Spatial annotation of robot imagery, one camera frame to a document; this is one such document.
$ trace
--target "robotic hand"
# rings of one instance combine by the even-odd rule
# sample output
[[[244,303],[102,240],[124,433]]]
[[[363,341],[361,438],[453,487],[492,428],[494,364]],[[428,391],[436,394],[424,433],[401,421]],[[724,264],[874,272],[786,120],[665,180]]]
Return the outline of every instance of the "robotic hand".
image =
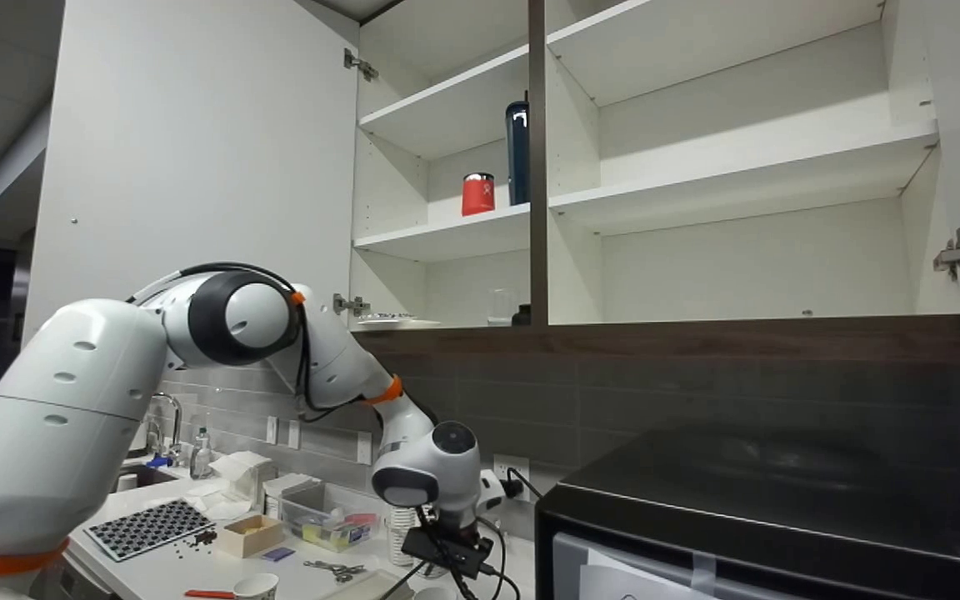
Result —
[[[434,423],[313,289],[247,264],[204,264],[127,303],[56,309],[0,381],[0,583],[54,563],[96,512],[164,368],[239,368],[292,348],[311,411],[375,403],[383,423],[375,493],[424,520],[403,549],[476,578],[492,554],[476,510],[502,479],[482,474],[474,433]]]

